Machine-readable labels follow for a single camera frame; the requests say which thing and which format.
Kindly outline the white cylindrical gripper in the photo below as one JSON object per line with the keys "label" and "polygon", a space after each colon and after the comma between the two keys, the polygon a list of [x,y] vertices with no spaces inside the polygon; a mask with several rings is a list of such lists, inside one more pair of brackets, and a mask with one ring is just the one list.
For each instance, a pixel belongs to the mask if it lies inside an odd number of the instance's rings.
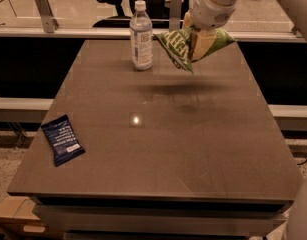
{"label": "white cylindrical gripper", "polygon": [[182,28],[193,25],[191,59],[198,61],[220,49],[217,30],[224,26],[236,8],[236,0],[189,0],[189,11],[184,15]]}

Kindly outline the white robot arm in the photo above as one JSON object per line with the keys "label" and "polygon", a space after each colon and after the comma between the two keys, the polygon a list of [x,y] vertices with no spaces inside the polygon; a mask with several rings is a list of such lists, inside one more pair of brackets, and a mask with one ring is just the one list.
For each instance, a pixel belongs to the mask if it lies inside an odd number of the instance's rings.
{"label": "white robot arm", "polygon": [[[233,14],[237,0],[189,0],[186,26],[205,30],[209,35],[224,26]],[[307,0],[277,0],[307,42]],[[281,240],[307,240],[307,178],[290,210]]]}

